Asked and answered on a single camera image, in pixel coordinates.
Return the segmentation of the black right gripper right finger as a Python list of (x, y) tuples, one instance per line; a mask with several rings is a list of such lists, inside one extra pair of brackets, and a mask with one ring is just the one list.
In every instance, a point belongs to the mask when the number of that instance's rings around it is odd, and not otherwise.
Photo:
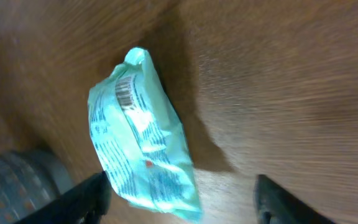
[(258, 224), (334, 224), (264, 174), (257, 176), (254, 203)]

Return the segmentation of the light green snack packet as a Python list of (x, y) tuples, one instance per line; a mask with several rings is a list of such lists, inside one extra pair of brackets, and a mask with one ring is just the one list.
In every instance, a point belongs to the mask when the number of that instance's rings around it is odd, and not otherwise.
[(112, 74), (90, 89), (88, 122), (115, 193), (133, 207), (201, 220), (183, 125), (147, 50), (130, 49)]

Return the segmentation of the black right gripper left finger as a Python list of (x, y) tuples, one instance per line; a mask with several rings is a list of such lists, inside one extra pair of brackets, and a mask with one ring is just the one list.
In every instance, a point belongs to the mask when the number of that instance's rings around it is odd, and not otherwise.
[(111, 195), (112, 188), (103, 171), (15, 224), (99, 224), (109, 210)]

